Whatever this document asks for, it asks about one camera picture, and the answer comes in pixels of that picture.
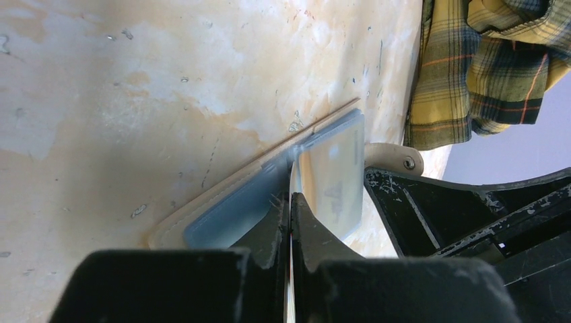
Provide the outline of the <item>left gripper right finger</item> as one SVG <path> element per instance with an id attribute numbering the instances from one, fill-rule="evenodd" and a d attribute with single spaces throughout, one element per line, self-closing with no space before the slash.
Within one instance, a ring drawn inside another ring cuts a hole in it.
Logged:
<path id="1" fill-rule="evenodd" d="M 297 322 L 518 322 L 499 274 L 473 258 L 364 258 L 292 196 Z"/>

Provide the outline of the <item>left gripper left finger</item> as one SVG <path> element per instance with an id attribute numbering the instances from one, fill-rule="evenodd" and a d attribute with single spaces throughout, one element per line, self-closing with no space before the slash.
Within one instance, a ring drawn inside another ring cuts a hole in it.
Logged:
<path id="1" fill-rule="evenodd" d="M 231 247 L 100 250 L 73 272 L 51 322 L 285 322 L 289 199 Z"/>

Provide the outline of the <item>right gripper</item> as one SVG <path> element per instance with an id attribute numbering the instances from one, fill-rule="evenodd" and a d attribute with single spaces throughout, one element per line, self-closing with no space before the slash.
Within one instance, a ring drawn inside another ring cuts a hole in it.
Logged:
<path id="1" fill-rule="evenodd" d="M 364 184 L 401 256 L 480 258 L 523 322 L 570 321 L 570 169 L 470 185 L 369 167 Z"/>

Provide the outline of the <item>yellow plaid cloth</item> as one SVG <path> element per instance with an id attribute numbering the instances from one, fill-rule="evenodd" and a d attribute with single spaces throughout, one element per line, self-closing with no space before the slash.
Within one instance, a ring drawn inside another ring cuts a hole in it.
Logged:
<path id="1" fill-rule="evenodd" d="M 424 1 L 403 143 L 427 151 L 534 124 L 569 71 L 569 1 Z"/>

